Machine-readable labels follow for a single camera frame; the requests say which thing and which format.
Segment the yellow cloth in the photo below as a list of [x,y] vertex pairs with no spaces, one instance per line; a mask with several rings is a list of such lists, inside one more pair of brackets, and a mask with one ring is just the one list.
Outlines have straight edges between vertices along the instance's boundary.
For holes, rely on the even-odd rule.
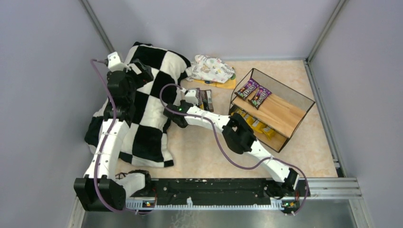
[[207,86],[217,87],[217,88],[224,88],[224,89],[235,89],[236,88],[236,78],[229,79],[225,83],[203,81],[203,80],[196,80],[196,79],[194,79],[193,82],[200,83],[200,84],[207,85]]

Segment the yellow M&M bags lower shelf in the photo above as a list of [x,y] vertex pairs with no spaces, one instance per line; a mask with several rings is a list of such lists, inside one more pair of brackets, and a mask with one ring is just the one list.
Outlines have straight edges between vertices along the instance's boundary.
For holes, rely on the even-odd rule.
[[243,119],[246,121],[248,126],[252,128],[252,130],[258,132],[258,133],[263,133],[268,140],[271,140],[275,135],[276,131],[270,128],[268,125],[264,124],[263,122],[259,121],[257,118],[249,115],[245,111],[236,108],[233,113],[240,114]]

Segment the white toothed rail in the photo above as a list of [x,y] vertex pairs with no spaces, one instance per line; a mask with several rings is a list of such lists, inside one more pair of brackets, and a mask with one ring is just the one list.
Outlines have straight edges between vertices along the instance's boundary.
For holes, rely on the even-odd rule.
[[284,210],[281,200],[272,199],[268,205],[195,205],[191,198],[183,205],[159,205],[146,206],[147,202],[154,200],[127,199],[126,207],[131,210]]

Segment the purple M&M bag on shelf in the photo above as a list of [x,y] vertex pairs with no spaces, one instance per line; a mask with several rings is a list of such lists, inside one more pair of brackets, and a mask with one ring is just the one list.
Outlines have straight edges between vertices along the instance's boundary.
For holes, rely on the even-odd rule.
[[245,101],[247,99],[247,97],[253,92],[255,91],[258,87],[260,86],[260,84],[255,81],[253,78],[250,78],[247,83],[245,85],[243,85],[241,87],[241,89],[239,89],[238,91],[236,91],[234,94],[239,97],[240,99],[242,99],[243,101]]

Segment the floral white cloth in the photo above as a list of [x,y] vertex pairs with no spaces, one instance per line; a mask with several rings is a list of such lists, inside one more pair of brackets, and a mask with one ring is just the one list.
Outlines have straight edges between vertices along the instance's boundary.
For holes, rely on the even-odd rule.
[[196,55],[191,66],[186,68],[188,77],[195,80],[224,84],[233,80],[235,69],[217,57]]

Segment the brown M&M bag on table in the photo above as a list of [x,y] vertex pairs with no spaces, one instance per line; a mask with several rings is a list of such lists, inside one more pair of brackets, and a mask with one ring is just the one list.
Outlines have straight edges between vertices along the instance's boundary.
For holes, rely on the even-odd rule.
[[200,91],[200,108],[205,111],[214,112],[211,90]]

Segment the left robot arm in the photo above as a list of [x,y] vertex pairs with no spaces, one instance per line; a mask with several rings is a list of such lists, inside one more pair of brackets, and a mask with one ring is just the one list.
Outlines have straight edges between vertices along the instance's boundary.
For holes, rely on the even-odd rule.
[[101,135],[87,171],[75,179],[74,190],[86,211],[121,212],[127,210],[126,200],[134,195],[154,194],[151,176],[143,170],[130,171],[117,179],[117,160],[135,113],[135,93],[153,81],[151,68],[139,59],[127,65],[108,58],[106,79],[101,79],[107,103],[101,124]]

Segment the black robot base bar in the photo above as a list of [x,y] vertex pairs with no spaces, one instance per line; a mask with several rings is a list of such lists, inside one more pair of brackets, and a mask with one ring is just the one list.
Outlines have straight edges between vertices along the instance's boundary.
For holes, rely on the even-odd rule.
[[294,195],[279,196],[271,178],[152,179],[134,199],[156,200],[159,205],[183,205],[191,198],[195,205],[268,205],[271,200],[301,200],[310,196],[300,179]]

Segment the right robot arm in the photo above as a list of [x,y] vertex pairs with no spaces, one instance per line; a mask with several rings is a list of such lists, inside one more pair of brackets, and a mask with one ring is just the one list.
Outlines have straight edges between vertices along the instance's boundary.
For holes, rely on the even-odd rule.
[[[253,170],[259,166],[264,167],[275,181],[279,196],[294,195],[297,191],[302,171],[292,164],[275,158],[265,149],[240,114],[215,114],[202,110],[184,100],[181,101],[179,106],[174,104],[164,105],[163,114],[181,128],[194,125],[212,130],[218,148],[232,165],[243,170]],[[251,167],[236,164],[224,151],[218,139],[219,135],[223,136],[227,147],[232,152],[240,155],[248,154],[256,158],[258,163]]]

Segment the black white checkered pillow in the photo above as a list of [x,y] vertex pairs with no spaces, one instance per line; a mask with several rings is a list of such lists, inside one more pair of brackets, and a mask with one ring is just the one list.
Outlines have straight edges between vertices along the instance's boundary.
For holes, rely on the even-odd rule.
[[174,84],[188,77],[191,63],[175,51],[141,42],[132,45],[125,63],[133,66],[136,59],[151,68],[154,80],[136,92],[133,122],[116,157],[132,166],[172,167],[167,135],[171,121],[163,114],[163,106],[180,103]]

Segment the purple M&M bag on table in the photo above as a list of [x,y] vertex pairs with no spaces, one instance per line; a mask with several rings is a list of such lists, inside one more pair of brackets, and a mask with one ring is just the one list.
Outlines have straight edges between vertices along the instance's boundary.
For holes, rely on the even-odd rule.
[[195,99],[196,99],[196,105],[198,106],[198,107],[200,107],[200,105],[201,105],[201,97],[200,97],[200,88],[194,88],[194,91],[195,91]]

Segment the purple m&m bag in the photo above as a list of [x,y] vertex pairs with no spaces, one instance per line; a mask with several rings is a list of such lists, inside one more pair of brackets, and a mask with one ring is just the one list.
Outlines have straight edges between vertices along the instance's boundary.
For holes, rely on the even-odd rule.
[[250,78],[247,83],[245,85],[243,85],[241,87],[241,89],[239,89],[238,91],[236,91],[234,94],[239,97],[240,99],[242,99],[243,101],[245,101],[247,99],[247,97],[253,92],[255,91],[258,87],[260,86],[260,84],[255,81],[253,78]]
[[263,86],[259,86],[256,94],[248,100],[248,102],[257,110],[259,110],[260,106],[263,102],[272,94],[270,90]]
[[194,91],[195,91],[195,99],[196,99],[196,105],[198,106],[198,107],[200,107],[200,105],[201,105],[201,97],[200,97],[200,88],[194,88]]

